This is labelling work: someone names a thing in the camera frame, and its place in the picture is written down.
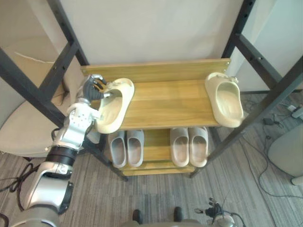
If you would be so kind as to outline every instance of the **slipper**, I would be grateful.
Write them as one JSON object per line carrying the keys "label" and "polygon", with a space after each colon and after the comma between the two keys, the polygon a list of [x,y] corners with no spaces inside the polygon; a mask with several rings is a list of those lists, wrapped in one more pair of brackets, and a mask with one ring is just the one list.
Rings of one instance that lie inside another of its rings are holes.
{"label": "slipper", "polygon": [[143,130],[127,131],[128,164],[139,167],[143,162],[144,133]]}
{"label": "slipper", "polygon": [[208,155],[208,133],[206,127],[189,128],[189,161],[195,167],[204,167]]}
{"label": "slipper", "polygon": [[186,128],[170,130],[171,159],[176,166],[184,167],[189,162],[188,131]]}
{"label": "slipper", "polygon": [[125,131],[117,131],[108,135],[108,145],[113,166],[122,168],[126,165]]}
{"label": "slipper", "polygon": [[229,128],[239,127],[244,119],[237,83],[237,78],[219,72],[211,73],[205,80],[214,118]]}
{"label": "slipper", "polygon": [[127,78],[109,82],[104,92],[111,95],[101,100],[95,127],[100,133],[109,134],[117,131],[123,122],[126,110],[134,95],[134,84]]}

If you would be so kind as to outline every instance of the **silver robot arm segment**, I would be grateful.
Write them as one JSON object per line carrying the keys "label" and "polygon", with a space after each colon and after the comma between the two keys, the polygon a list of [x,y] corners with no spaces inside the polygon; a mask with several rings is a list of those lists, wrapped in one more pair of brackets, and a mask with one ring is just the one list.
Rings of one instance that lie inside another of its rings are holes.
{"label": "silver robot arm segment", "polygon": [[58,214],[64,213],[71,202],[73,184],[69,181],[72,166],[81,149],[87,129],[100,117],[90,102],[109,96],[100,92],[106,84],[101,75],[86,77],[67,111],[63,127],[58,131],[46,160],[40,165],[26,195],[25,211],[12,227],[58,227]]}

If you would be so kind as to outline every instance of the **wooden shelf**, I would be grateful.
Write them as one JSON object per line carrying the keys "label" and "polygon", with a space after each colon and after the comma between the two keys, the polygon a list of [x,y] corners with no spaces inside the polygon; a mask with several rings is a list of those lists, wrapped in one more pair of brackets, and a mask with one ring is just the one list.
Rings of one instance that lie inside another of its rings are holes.
{"label": "wooden shelf", "polygon": [[121,130],[216,126],[204,80],[135,83]]}
{"label": "wooden shelf", "polygon": [[129,165],[120,168],[125,175],[152,175],[168,173],[190,173],[193,166],[178,167],[170,155],[169,129],[144,130],[144,156],[139,167]]}
{"label": "wooden shelf", "polygon": [[173,169],[147,169],[147,170],[125,170],[122,173],[125,176],[139,176],[139,175],[154,175],[154,174],[183,174],[191,173],[195,170],[194,167],[173,168]]}
{"label": "wooden shelf", "polygon": [[[144,129],[144,158],[140,167],[120,170],[126,176],[191,173],[195,167],[177,167],[170,154],[169,128],[216,126],[204,79],[225,72],[230,59],[83,66],[84,74],[99,73],[107,81],[129,78],[135,93],[121,130]],[[99,102],[92,107],[98,108]]]}
{"label": "wooden shelf", "polygon": [[101,73],[109,81],[128,77],[134,82],[135,93],[121,130],[216,126],[204,79],[211,72],[223,71],[228,63],[229,59],[218,59],[84,66],[82,71]]}

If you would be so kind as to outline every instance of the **gray carpet floor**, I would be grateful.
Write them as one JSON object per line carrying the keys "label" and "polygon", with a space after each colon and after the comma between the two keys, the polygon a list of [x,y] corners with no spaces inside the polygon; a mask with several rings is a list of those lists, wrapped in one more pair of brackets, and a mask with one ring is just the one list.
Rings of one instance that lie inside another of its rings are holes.
{"label": "gray carpet floor", "polygon": [[[264,95],[242,96],[243,107],[247,112],[253,109]],[[285,104],[302,102],[302,93],[292,94]],[[288,117],[285,106],[278,105],[272,114],[282,126],[266,126],[257,122],[244,134],[244,137],[257,149],[268,148],[279,136],[294,128],[302,121]],[[230,129],[217,129],[223,140]],[[271,139],[265,140],[265,133]],[[210,139],[210,150],[215,148]],[[253,173],[250,171],[247,154]],[[43,159],[36,158],[39,164]],[[20,174],[27,161],[10,154],[0,155],[0,178]],[[129,182],[121,181],[114,173],[98,162],[92,155],[79,156],[74,164],[71,181],[75,185],[71,207],[61,215],[63,227],[118,227],[130,220],[132,211],[143,212],[143,222],[171,221],[175,206],[181,206],[186,218],[193,218],[206,224],[205,215],[196,214],[195,208],[208,208],[208,198],[214,197],[223,202],[224,209],[239,213],[248,227],[298,227],[303,226],[303,200],[298,198],[276,198],[264,193],[255,179],[265,168],[264,158],[243,138],[229,147],[219,158],[210,163],[193,179],[188,174],[149,175],[131,177]],[[32,177],[22,188],[23,198]],[[291,176],[270,165],[263,174],[264,188],[275,195],[303,196],[303,186],[290,184]],[[0,181],[0,188],[8,181]],[[10,219],[20,211],[16,194],[8,191],[0,193],[0,213]]]}

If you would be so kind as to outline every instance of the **chair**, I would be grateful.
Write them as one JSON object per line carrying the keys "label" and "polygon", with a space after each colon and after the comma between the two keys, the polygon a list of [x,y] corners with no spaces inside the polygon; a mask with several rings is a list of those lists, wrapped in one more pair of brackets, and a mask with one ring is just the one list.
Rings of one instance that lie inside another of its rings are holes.
{"label": "chair", "polygon": [[[37,87],[53,65],[49,61],[56,59],[58,55],[47,37],[22,40],[3,49]],[[79,72],[74,72],[75,70],[80,69],[71,64],[52,98],[52,103],[65,115],[83,79]],[[6,86],[9,85],[0,81],[0,87]],[[9,106],[8,109],[3,105],[1,107],[0,118],[10,115],[7,119],[2,119],[4,124],[2,127],[0,125],[0,150],[22,157],[45,157],[47,155],[45,148],[52,143],[51,131],[57,126],[28,101],[24,101],[17,92],[11,92],[7,96],[3,91],[5,89],[0,90],[0,101],[10,103],[12,100],[13,105],[6,105]],[[100,134],[97,132],[88,134],[89,140],[93,143],[98,143],[99,137]]]}

